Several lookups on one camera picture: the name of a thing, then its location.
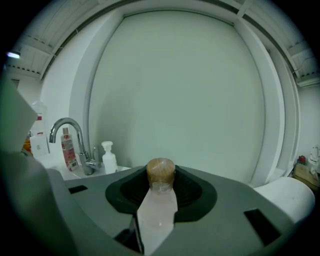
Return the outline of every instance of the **faucet handle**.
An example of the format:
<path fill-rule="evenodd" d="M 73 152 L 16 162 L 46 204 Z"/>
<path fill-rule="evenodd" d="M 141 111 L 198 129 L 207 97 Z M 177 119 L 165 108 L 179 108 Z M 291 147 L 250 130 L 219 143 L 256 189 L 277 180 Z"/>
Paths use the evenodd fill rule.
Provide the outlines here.
<path fill-rule="evenodd" d="M 99 146 L 95 146 L 93 148 L 93 160 L 95 161 L 95 166 L 100 167 L 100 161 L 99 161 Z"/>

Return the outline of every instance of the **red object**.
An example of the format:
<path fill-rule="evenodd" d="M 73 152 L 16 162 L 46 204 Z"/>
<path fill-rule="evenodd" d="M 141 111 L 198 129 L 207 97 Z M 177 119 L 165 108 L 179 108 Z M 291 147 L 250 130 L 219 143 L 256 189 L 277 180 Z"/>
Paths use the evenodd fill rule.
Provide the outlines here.
<path fill-rule="evenodd" d="M 306 163 L 306 157 L 304 155 L 300 155 L 298 158 L 298 162 L 305 164 Z"/>

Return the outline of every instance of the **pump nozzle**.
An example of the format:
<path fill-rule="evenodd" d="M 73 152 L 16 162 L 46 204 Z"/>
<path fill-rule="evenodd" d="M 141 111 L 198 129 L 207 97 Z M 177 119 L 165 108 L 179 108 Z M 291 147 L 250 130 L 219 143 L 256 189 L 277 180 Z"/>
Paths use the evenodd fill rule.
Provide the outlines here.
<path fill-rule="evenodd" d="M 101 143 L 103 149 L 106 151 L 106 152 L 111 152 L 111 146 L 113 145 L 114 143 L 112 141 L 104 141 Z"/>

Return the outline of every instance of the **brown lid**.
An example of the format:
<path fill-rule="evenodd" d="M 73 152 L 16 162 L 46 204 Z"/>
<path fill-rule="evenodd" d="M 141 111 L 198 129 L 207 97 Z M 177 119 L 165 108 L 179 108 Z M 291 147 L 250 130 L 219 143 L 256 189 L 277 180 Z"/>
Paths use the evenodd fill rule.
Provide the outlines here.
<path fill-rule="evenodd" d="M 146 165 L 146 172 L 150 185 L 163 183 L 173 186 L 175 180 L 175 164 L 167 158 L 152 159 Z"/>
<path fill-rule="evenodd" d="M 63 135 L 69 134 L 68 128 L 62 128 Z"/>

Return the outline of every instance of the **cardboard box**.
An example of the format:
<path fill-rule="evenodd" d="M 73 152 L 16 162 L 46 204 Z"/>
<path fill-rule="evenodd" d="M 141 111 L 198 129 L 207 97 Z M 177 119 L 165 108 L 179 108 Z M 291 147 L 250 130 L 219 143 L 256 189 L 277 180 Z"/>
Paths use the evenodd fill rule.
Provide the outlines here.
<path fill-rule="evenodd" d="M 319 190 L 318 174 L 317 173 L 312 174 L 309 167 L 303 164 L 297 163 L 294 167 L 292 177 L 306 184 L 314 193 L 318 192 Z"/>

